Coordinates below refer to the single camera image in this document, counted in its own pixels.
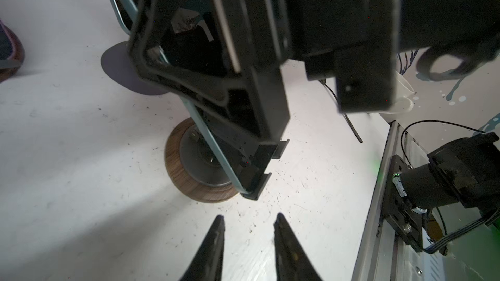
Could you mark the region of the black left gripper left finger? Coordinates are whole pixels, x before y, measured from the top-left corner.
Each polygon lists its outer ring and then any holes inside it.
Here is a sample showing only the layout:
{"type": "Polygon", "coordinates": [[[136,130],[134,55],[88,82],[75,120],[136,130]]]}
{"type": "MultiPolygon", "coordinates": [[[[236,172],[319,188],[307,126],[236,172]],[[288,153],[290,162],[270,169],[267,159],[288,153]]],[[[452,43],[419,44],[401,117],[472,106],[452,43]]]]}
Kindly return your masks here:
{"type": "Polygon", "coordinates": [[[218,215],[181,281],[220,281],[222,279],[223,256],[225,247],[225,221],[218,215]]]}

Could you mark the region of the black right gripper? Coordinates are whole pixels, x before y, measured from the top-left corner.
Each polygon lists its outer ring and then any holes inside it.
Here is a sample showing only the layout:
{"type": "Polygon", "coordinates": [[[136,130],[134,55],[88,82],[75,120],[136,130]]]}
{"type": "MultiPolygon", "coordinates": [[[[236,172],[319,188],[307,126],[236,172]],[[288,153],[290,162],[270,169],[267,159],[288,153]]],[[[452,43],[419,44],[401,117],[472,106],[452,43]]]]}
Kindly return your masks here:
{"type": "Polygon", "coordinates": [[[210,70],[148,57],[186,1],[139,0],[128,54],[141,78],[258,140],[257,159],[270,160],[290,119],[280,71],[289,59],[309,80],[335,78],[344,113],[391,106],[400,0],[210,0],[222,61],[210,70]]]}

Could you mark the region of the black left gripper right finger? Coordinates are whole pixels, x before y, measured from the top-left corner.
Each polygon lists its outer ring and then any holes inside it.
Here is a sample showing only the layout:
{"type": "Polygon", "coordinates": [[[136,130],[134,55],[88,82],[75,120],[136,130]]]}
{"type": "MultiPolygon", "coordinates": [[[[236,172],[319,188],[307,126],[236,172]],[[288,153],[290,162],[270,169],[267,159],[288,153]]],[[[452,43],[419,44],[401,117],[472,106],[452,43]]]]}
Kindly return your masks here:
{"type": "Polygon", "coordinates": [[[274,223],[277,280],[321,280],[282,213],[274,223]]]}

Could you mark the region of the green phone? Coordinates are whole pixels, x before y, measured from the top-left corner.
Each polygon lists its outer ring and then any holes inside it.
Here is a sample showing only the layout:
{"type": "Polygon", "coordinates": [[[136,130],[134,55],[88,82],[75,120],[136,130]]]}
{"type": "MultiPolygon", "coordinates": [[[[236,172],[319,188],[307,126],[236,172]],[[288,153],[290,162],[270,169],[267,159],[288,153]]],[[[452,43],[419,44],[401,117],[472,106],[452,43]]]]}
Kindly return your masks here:
{"type": "MultiPolygon", "coordinates": [[[[116,18],[118,20],[119,25],[121,26],[121,29],[127,35],[131,35],[130,28],[125,24],[125,22],[123,20],[123,15],[120,12],[117,0],[109,0],[109,1],[111,3],[111,6],[113,7],[113,11],[116,15],[116,18]]],[[[137,7],[135,6],[134,1],[133,0],[123,0],[123,3],[125,3],[124,10],[126,11],[126,15],[128,15],[131,18],[131,21],[133,21],[138,13],[138,10],[137,10],[137,7]]],[[[237,177],[234,169],[232,168],[229,160],[227,159],[225,153],[222,151],[214,134],[210,131],[208,125],[203,120],[203,117],[199,113],[198,109],[195,107],[195,105],[191,101],[189,101],[185,98],[181,98],[181,101],[184,104],[187,111],[189,112],[191,119],[195,122],[195,125],[197,126],[202,138],[207,143],[209,150],[213,153],[213,155],[219,161],[221,168],[224,171],[223,174],[226,175],[226,179],[229,180],[229,183],[231,183],[234,186],[234,188],[241,195],[250,196],[251,191],[245,189],[245,187],[242,185],[242,182],[238,179],[238,177],[237,177]]]]}

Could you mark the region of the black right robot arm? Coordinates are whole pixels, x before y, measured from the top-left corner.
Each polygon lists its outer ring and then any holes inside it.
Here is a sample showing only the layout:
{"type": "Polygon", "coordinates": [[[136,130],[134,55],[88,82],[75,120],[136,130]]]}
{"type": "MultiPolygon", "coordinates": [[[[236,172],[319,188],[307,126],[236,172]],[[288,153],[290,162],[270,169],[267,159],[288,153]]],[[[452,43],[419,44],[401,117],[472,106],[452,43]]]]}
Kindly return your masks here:
{"type": "Polygon", "coordinates": [[[499,50],[499,0],[132,0],[128,53],[138,75],[259,141],[259,164],[234,181],[258,199],[289,122],[281,65],[310,80],[335,77],[342,112],[381,111],[393,95],[397,53],[419,61],[455,54],[461,78],[499,50]]]}

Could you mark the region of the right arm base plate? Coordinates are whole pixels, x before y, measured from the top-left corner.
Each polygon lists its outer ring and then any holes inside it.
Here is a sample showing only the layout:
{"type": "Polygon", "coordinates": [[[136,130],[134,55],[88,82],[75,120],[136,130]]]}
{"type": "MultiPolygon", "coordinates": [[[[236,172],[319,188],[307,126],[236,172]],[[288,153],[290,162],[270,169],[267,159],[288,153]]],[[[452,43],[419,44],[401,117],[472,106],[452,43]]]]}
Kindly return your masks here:
{"type": "Polygon", "coordinates": [[[411,169],[403,159],[392,156],[387,174],[382,215],[396,234],[414,251],[423,251],[425,215],[424,187],[431,177],[428,165],[411,169]]]}

